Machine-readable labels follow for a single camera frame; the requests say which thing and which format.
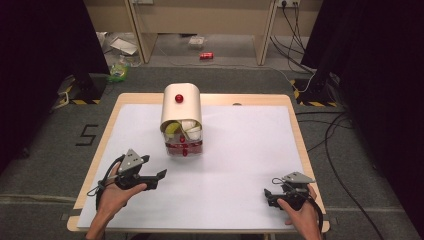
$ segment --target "black controller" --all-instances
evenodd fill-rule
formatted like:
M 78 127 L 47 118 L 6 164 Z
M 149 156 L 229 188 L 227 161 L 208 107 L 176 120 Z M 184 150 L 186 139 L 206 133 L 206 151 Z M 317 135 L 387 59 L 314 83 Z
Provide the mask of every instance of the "black controller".
M 312 182 L 315 181 L 299 172 L 294 172 L 283 177 L 281 183 L 283 189 L 282 194 L 274 195 L 269 190 L 264 189 L 268 205 L 283 210 L 277 202 L 277 200 L 281 198 L 290 204 L 294 210 L 299 211 L 303 203 L 309 198 L 308 184 Z
M 165 177 L 167 170 L 157 173 L 156 176 L 140 176 L 138 172 L 140 172 L 142 165 L 149 161 L 149 158 L 149 155 L 140 157 L 134 150 L 128 150 L 118 169 L 118 176 L 115 178 L 116 185 L 125 190 L 145 183 L 147 184 L 145 191 L 156 189 L 159 180 Z
M 133 188 L 138 184 L 147 184 L 146 190 L 156 189 L 158 187 L 159 180 L 163 179 L 166 175 L 166 169 L 157 173 L 156 176 L 140 176 L 138 172 L 144 163 L 149 161 L 150 156 L 145 155 L 140 157 L 134 150 L 129 149 L 127 154 L 117 158 L 106 172 L 105 177 L 98 182 L 98 186 L 87 193 L 88 196 L 96 195 L 96 210 L 100 203 L 100 198 L 103 195 L 103 191 L 107 187 L 107 182 L 110 178 L 114 178 L 114 183 L 123 190 Z M 115 176 L 109 176 L 112 167 L 120 162 L 119 169 Z

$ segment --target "hazard tape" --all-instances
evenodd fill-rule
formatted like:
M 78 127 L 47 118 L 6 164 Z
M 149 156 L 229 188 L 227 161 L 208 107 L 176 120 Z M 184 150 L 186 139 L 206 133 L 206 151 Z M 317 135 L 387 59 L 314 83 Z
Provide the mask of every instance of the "hazard tape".
M 75 83 L 75 79 L 73 79 L 71 83 L 69 84 L 69 87 L 66 88 L 65 90 L 66 93 L 69 94 L 71 92 L 72 87 L 74 86 L 74 83 Z M 65 99 L 62 99 L 59 103 L 62 104 L 65 101 L 66 101 Z M 69 103 L 76 104 L 76 105 L 99 104 L 100 99 L 69 99 Z
M 310 100 L 310 95 L 307 92 L 299 92 L 299 90 L 294 86 L 296 83 L 296 80 L 291 80 L 290 83 L 292 84 L 294 98 L 296 99 L 297 104 L 303 105 L 303 106 L 313 106 L 313 107 L 336 107 L 336 102 L 332 100 L 324 100 L 321 101 L 320 99 L 314 99 L 313 101 Z

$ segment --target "red object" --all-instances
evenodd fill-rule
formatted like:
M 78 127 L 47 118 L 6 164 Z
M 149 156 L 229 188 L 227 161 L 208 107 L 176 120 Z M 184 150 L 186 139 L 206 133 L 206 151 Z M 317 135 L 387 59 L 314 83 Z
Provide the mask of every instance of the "red object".
M 200 60 L 213 59 L 213 52 L 201 53 Z
M 189 156 L 197 155 L 203 152 L 203 141 L 195 143 L 165 143 L 166 149 L 168 150 L 169 155 L 173 156 Z
M 177 103 L 182 103 L 182 102 L 184 101 L 184 97 L 183 97 L 183 95 L 181 95 L 181 94 L 177 94 L 177 95 L 175 96 L 175 101 L 176 101 Z

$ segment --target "gray floor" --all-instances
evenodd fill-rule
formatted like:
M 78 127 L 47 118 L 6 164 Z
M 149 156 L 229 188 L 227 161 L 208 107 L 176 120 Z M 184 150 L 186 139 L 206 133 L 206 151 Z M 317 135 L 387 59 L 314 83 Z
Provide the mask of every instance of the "gray floor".
M 175 71 L 169 70 L 170 68 L 188 68 L 187 71 L 193 74 L 191 76 L 187 75 L 186 71 L 181 71 L 181 74 L 186 75 L 174 76 L 174 78 L 182 78 L 179 79 L 180 81 L 184 81 L 184 77 L 192 79 L 210 75 L 212 71 L 210 68 L 212 68 L 229 71 L 248 70 L 247 75 L 241 75 L 246 78 L 247 85 L 251 83 L 250 80 L 254 80 L 252 71 L 256 70 L 261 71 L 259 77 L 265 78 L 260 79 L 262 81 L 283 82 L 286 93 L 293 100 L 296 113 L 305 113 L 298 115 L 298 121 L 306 147 L 311 149 L 309 158 L 320 186 L 327 218 L 331 223 L 330 231 L 325 234 L 326 239 L 378 239 L 371 223 L 338 182 L 331 164 L 384 239 L 420 239 L 386 179 L 373 168 L 364 143 L 352 129 L 354 121 L 349 116 L 342 117 L 338 122 L 339 126 L 334 132 L 331 131 L 333 134 L 328 140 L 328 152 L 331 159 L 328 159 L 325 145 L 320 143 L 324 140 L 329 123 L 338 116 L 330 112 L 344 111 L 344 103 L 340 97 L 336 98 L 338 101 L 336 108 L 297 105 L 288 81 L 293 76 L 299 76 L 298 73 L 291 71 L 290 67 L 296 71 L 299 71 L 299 68 L 294 65 L 289 66 L 287 59 L 282 57 L 272 45 L 269 46 L 265 65 L 258 67 L 250 36 L 204 35 L 204 37 L 206 43 L 199 51 L 188 46 L 189 38 L 181 38 L 178 34 L 160 35 L 150 63 L 138 66 L 139 74 L 131 76 L 133 80 L 140 83 L 131 85 L 129 82 L 124 82 L 121 85 L 107 86 L 100 104 L 101 108 L 100 105 L 85 107 L 73 105 L 54 112 L 31 144 L 30 156 L 13 161 L 0 177 L 0 239 L 81 239 L 83 237 L 81 233 L 72 233 L 67 230 L 67 214 L 79 193 L 90 166 L 90 159 L 96 151 L 117 95 L 120 92 L 137 92 L 137 87 L 149 89 L 149 86 L 157 84 L 152 79 L 143 79 L 143 74 L 152 76 L 154 73 L 153 76 L 157 78 L 157 81 L 166 82 L 166 79 L 172 78 L 172 74 L 175 74 Z M 291 40 L 282 37 L 278 39 L 287 46 Z M 103 47 L 105 51 L 110 50 L 107 46 L 108 41 L 110 42 L 110 39 L 105 41 Z M 214 52 L 215 58 L 213 61 L 201 62 L 198 59 L 199 52 Z M 292 56 L 297 60 L 300 59 L 299 55 Z M 119 62 L 119 51 L 107 52 L 106 59 L 109 65 Z M 225 73 L 230 72 L 220 72 L 221 75 L 217 76 L 222 79 L 219 80 L 230 81 L 234 77 Z M 211 87 L 205 92 L 208 91 L 217 90 Z M 308 112 L 326 113 L 306 114 Z M 89 132 L 97 136 L 93 144 L 90 147 L 76 148 L 75 143 L 83 141 L 79 136 L 81 126 L 92 123 L 98 125 L 91 128 Z M 126 237 L 123 233 L 107 235 L 108 240 L 126 239 Z M 155 237 L 199 238 L 193 235 Z M 216 239 L 223 239 L 222 237 L 215 236 Z M 276 238 L 301 239 L 296 234 L 277 235 Z

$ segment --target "yellow object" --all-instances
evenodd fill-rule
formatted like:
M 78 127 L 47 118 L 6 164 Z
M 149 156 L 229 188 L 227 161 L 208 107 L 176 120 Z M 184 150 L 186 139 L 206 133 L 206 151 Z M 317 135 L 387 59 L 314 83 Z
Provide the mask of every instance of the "yellow object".
M 173 138 L 175 131 L 177 131 L 177 129 L 179 129 L 180 126 L 181 125 L 178 122 L 173 122 L 173 123 L 168 124 L 168 126 L 166 126 L 166 128 L 165 128 L 166 136 L 169 137 L 169 138 Z

